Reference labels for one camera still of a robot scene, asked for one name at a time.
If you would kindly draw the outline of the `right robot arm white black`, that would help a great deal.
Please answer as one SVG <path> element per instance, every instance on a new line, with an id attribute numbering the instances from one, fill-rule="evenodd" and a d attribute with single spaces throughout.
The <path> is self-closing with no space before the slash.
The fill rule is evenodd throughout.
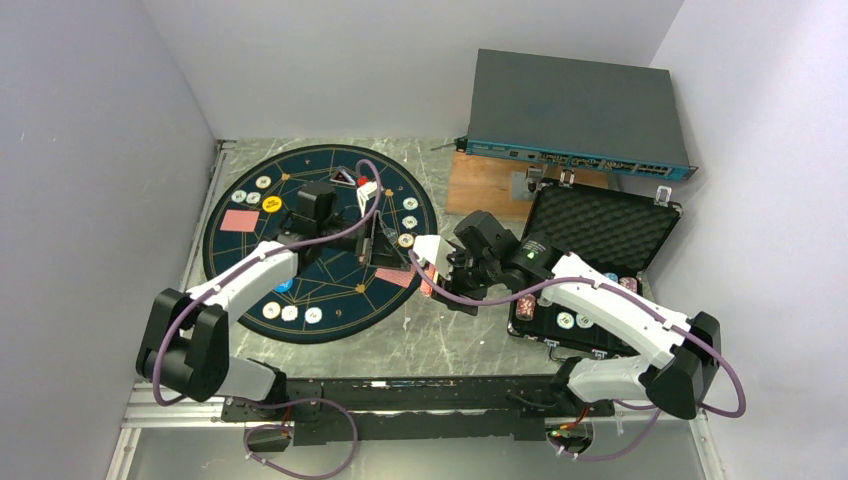
<path id="1" fill-rule="evenodd" d="M 735 371 L 720 352 L 720 324 L 662 307 L 612 281 L 577 253 L 542 233 L 522 240 L 488 212 L 461 222 L 450 242 L 418 236 L 409 252 L 434 300 L 476 314 L 482 306 L 517 303 L 531 296 L 582 314 L 635 350 L 623 358 L 569 359 L 551 388 L 557 411 L 574 415 L 596 401 L 647 401 L 691 420 L 719 369 Z"/>

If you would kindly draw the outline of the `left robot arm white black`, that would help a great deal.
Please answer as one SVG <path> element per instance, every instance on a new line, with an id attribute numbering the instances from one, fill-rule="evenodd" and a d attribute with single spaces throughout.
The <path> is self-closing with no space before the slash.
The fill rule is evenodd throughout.
<path id="1" fill-rule="evenodd" d="M 311 182 L 275 235 L 260 241 L 243 259 L 187 291 L 167 288 L 154 299 L 136 360 L 157 404 L 235 397 L 264 420 L 287 406 L 287 377 L 265 363 L 234 357 L 230 329 L 278 285 L 304 273 L 326 249 L 364 257 L 378 242 L 388 243 L 380 221 L 385 189 L 374 179 L 359 186 L 357 220 L 336 210 L 336 191 Z"/>

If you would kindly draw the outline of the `yellow chip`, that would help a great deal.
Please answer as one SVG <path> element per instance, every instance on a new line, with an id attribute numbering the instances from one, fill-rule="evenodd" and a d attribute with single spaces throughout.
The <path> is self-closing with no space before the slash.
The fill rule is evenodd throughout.
<path id="1" fill-rule="evenodd" d="M 411 233 L 403 233 L 398 236 L 397 243 L 402 248 L 412 248 L 414 245 L 415 236 Z"/>
<path id="2" fill-rule="evenodd" d="M 265 319 L 279 319 L 281 317 L 282 307 L 277 302 L 268 302 L 262 307 L 262 315 Z"/>

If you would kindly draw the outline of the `red playing card box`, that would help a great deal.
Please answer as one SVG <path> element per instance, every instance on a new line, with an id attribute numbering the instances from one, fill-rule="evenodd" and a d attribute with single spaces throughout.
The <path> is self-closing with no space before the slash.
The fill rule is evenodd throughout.
<path id="1" fill-rule="evenodd" d="M 434 264 L 428 264 L 424 269 L 424 276 L 420 284 L 420 292 L 426 298 L 430 298 L 433 294 L 433 285 L 438 282 L 438 271 Z"/>

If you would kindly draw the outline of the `card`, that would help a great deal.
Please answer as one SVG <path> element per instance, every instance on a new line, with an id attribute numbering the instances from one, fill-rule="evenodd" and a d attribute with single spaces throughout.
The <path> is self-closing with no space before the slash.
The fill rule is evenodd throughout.
<path id="1" fill-rule="evenodd" d="M 228 209 L 224 212 L 219 225 L 222 232 L 249 233 L 254 232 L 260 213 L 255 210 Z"/>
<path id="2" fill-rule="evenodd" d="M 417 274 L 412 270 L 378 268 L 375 271 L 375 277 L 401 288 L 409 288 L 417 278 Z"/>

